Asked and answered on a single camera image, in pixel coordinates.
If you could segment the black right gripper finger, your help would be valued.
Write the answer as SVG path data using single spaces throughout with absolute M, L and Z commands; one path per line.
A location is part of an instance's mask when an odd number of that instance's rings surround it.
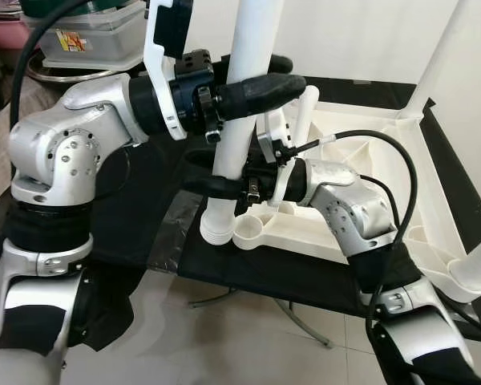
M 241 201 L 248 195 L 248 185 L 245 182 L 226 179 L 222 176 L 202 176 L 185 180 L 182 183 L 182 189 L 222 201 Z
M 216 151 L 214 149 L 193 149 L 184 154 L 186 164 L 204 170 L 212 170 L 215 159 Z

